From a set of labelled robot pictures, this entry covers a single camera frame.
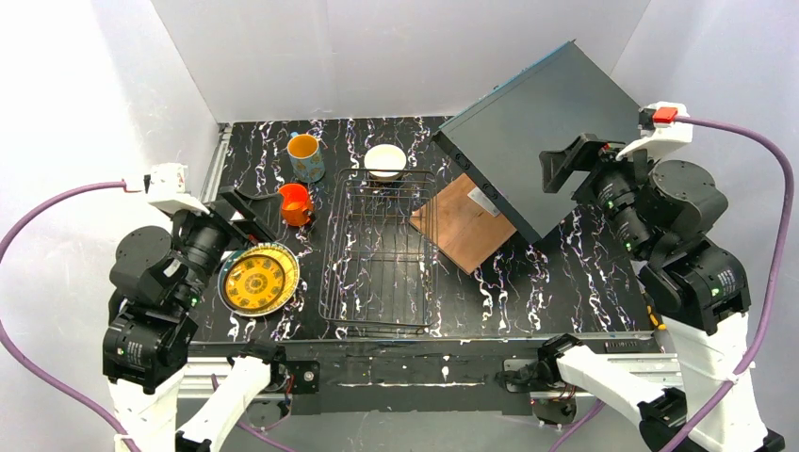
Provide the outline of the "orange ceramic mug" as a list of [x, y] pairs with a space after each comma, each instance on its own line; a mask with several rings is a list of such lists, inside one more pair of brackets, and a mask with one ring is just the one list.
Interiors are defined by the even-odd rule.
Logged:
[[302, 227], [313, 221], [315, 207], [306, 186], [285, 184], [278, 188], [278, 193], [283, 197], [280, 213], [289, 226]]

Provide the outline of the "blue butterfly mug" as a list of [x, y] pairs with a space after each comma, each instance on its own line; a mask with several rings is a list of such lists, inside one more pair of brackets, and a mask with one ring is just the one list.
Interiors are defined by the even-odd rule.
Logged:
[[309, 134], [290, 134], [286, 145], [289, 160], [297, 179], [306, 184], [320, 181], [325, 174], [319, 141]]

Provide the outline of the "beige ceramic bowl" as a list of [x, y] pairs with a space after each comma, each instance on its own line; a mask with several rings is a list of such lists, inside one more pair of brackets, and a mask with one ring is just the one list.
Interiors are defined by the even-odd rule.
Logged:
[[364, 166], [377, 181], [396, 181], [405, 171], [407, 155], [403, 149], [392, 144], [379, 144], [370, 148], [364, 156]]

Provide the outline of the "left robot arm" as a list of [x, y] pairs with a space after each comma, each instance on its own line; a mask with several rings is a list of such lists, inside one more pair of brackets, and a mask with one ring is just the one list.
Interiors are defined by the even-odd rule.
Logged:
[[200, 410], [178, 424], [179, 388], [198, 329], [190, 313], [226, 252], [274, 237], [266, 213], [282, 196], [249, 196], [227, 186], [214, 201], [201, 202], [183, 188], [151, 186], [145, 198], [171, 227], [128, 234], [110, 270], [119, 309], [103, 339], [103, 372], [123, 428], [117, 447], [217, 451], [254, 398], [282, 375], [285, 349], [249, 342], [229, 358], [229, 374]]

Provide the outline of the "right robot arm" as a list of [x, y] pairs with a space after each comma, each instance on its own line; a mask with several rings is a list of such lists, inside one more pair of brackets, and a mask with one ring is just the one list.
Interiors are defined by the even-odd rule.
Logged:
[[656, 161], [646, 149], [623, 153], [617, 141], [585, 134], [543, 152], [542, 189], [586, 177], [574, 193], [598, 207], [634, 261], [638, 279], [677, 351], [682, 384], [639, 378], [564, 334], [538, 351], [533, 379], [570, 384], [622, 413], [653, 451], [782, 451], [785, 439], [762, 422], [744, 355], [751, 304], [745, 270], [707, 236], [727, 207], [703, 168]]

